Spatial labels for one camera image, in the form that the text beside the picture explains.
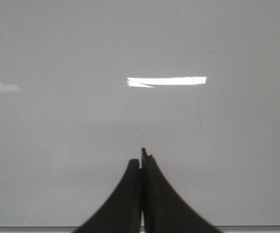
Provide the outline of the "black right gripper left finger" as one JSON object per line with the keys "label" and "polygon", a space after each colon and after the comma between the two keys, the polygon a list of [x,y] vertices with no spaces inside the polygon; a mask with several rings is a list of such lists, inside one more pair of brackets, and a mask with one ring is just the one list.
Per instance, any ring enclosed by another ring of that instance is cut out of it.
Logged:
{"label": "black right gripper left finger", "polygon": [[138,233],[141,225],[141,170],[137,159],[127,168],[105,203],[76,233]]}

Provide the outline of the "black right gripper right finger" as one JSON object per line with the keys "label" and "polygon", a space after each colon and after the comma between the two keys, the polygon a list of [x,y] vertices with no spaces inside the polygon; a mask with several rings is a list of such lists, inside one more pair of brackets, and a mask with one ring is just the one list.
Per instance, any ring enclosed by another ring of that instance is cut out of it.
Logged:
{"label": "black right gripper right finger", "polygon": [[152,155],[141,149],[142,209],[147,233],[219,233],[195,212],[162,174]]}

